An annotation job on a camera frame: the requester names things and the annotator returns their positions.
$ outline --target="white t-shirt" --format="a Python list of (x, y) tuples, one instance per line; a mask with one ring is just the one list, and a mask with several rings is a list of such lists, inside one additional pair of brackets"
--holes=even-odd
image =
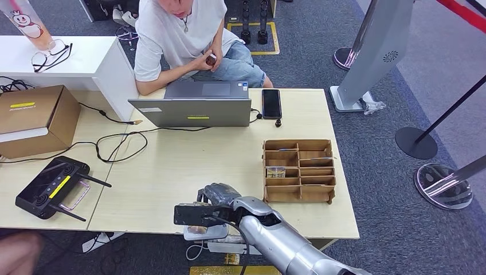
[[(185, 33), (184, 21), (166, 12), (157, 0), (140, 0), (139, 18), (135, 24), (139, 36), (135, 78), (138, 81), (156, 80), (161, 71), (162, 55), (171, 69), (200, 56), (213, 42), (227, 9), (224, 0), (194, 0), (192, 13), (187, 17), (188, 32)], [(237, 40), (240, 39), (235, 34), (223, 30), (223, 56)]]

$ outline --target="floor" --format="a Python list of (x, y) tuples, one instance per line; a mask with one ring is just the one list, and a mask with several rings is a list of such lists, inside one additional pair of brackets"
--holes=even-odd
[[(109, 21), (90, 23), (77, 0), (31, 2), (54, 35), (110, 36), (116, 29)], [(229, 5), (229, 12), (238, 11)], [(277, 87), (327, 90), (339, 84), (346, 73), (331, 56), (352, 44), (366, 6), (365, 0), (279, 2), (275, 23), (281, 53), (255, 56), (255, 63)], [(18, 31), (0, 18), (0, 35), (7, 34)], [(341, 114), (328, 102), (361, 239), (340, 240), (325, 252), (372, 274), (486, 274), (486, 214), (481, 208), (486, 191), (479, 182), (484, 175), (471, 181), (476, 199), (461, 211), (433, 207), (413, 185), (420, 165), (463, 166), (486, 151), (484, 88), (433, 133), (440, 149), (432, 160), (412, 159), (394, 143), (396, 130), (426, 127), (482, 76), (486, 60), (479, 57), (486, 37), (434, 1), (417, 1), (410, 34), (407, 56), (372, 89), (386, 109), (371, 116)], [(133, 62), (134, 53), (127, 51), (127, 56)], [(44, 233), (64, 248), (73, 245), (71, 249), (94, 234)], [(189, 266), (220, 265), (223, 260), (203, 252), (196, 261), (186, 261), (189, 244), (180, 236), (125, 238), (87, 255), (48, 243), (38, 274), (188, 274)], [(252, 257), (251, 264), (269, 263)]]

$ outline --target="white cable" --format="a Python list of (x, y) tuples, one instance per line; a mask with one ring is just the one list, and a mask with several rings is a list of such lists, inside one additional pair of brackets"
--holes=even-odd
[[(194, 258), (189, 258), (189, 250), (190, 250), (191, 248), (201, 248), (201, 249), (199, 250), (199, 253), (198, 253), (198, 254), (196, 255), (196, 257), (194, 257)], [(202, 242), (202, 243), (201, 243), (201, 245), (191, 245), (191, 246), (189, 246), (189, 247), (187, 248), (187, 250), (186, 250), (186, 259), (188, 259), (189, 261), (194, 261), (194, 260), (196, 260), (196, 259), (199, 257), (199, 255), (201, 255), (201, 252), (202, 252), (202, 250), (203, 250), (203, 249), (209, 249), (208, 247), (204, 247), (204, 242)]]

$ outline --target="shoe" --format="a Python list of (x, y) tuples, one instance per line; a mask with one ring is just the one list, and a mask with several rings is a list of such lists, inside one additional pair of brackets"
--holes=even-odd
[(124, 13), (121, 18), (123, 19), (124, 22), (126, 22), (127, 24), (135, 28), (135, 22), (137, 18), (133, 17), (130, 11)]
[(113, 7), (113, 15), (112, 15), (112, 18), (113, 18), (113, 21), (115, 21), (116, 23), (120, 24), (120, 25), (126, 25), (125, 21), (123, 21), (122, 19), (122, 11), (118, 9), (118, 6), (114, 6)]

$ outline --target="human hand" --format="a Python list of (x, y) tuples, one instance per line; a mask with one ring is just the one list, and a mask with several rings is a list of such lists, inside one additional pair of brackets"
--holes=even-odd
[(206, 63), (206, 59), (212, 54), (212, 50), (208, 50), (205, 54), (197, 57), (195, 60), (191, 61), (191, 67), (193, 70), (210, 70), (213, 66)]
[(216, 63), (213, 65), (211, 72), (215, 72), (216, 69), (220, 66), (221, 60), (223, 60), (223, 49), (221, 43), (213, 41), (211, 46), (209, 47), (210, 50), (213, 51), (213, 54), (216, 56)]

